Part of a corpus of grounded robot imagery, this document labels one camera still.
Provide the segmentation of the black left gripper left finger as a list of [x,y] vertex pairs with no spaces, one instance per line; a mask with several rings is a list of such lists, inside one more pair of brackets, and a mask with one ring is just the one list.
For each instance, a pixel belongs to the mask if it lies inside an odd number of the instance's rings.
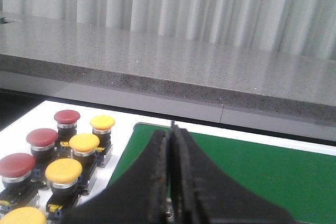
[[166,132],[155,130],[134,163],[110,186],[70,210],[61,223],[166,223]]

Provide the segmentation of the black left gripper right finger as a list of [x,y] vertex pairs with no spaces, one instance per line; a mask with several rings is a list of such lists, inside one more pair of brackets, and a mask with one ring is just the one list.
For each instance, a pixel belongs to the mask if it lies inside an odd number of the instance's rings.
[[289,211],[223,172],[187,129],[171,124],[171,198],[177,223],[294,223]]

